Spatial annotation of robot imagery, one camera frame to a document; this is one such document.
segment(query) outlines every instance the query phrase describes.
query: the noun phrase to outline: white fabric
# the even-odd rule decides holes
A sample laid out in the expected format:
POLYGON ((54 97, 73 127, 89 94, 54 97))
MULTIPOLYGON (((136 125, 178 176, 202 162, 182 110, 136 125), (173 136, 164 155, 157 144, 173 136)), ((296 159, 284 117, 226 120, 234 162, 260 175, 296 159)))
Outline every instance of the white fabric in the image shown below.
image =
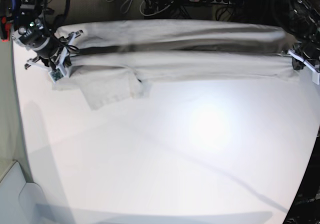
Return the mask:
POLYGON ((298 76, 290 58, 270 55, 288 48, 292 41, 277 27, 144 20, 64 26, 58 34, 66 36, 78 30, 83 31, 75 42, 78 48, 113 47, 120 51, 72 57, 71 78, 61 79, 54 86, 56 90, 80 88, 92 109, 145 96, 149 84, 156 81, 260 78, 296 81, 298 76), (228 53, 233 51, 247 54, 228 53))

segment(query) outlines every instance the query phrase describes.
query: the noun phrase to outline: folded cloth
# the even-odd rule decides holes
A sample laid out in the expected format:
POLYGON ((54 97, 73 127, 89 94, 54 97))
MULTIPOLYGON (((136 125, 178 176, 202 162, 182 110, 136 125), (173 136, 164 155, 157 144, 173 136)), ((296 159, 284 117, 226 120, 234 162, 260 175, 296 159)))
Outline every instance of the folded cloth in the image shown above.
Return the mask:
POLYGON ((153 82, 229 79, 296 81, 291 59, 275 55, 294 38, 272 26, 201 20, 139 20, 63 26, 82 30, 71 77, 53 88, 79 88, 92 109, 145 96, 153 82), (109 53, 100 53, 104 48, 109 53))

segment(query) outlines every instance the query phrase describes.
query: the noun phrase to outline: white table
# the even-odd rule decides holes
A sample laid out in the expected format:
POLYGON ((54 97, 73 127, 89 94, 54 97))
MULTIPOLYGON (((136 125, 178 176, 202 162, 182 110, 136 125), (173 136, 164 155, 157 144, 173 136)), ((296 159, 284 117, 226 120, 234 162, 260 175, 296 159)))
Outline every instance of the white table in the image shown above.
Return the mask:
POLYGON ((91 111, 14 46, 28 158, 60 223, 281 224, 320 125, 319 96, 277 80, 158 83, 91 111))

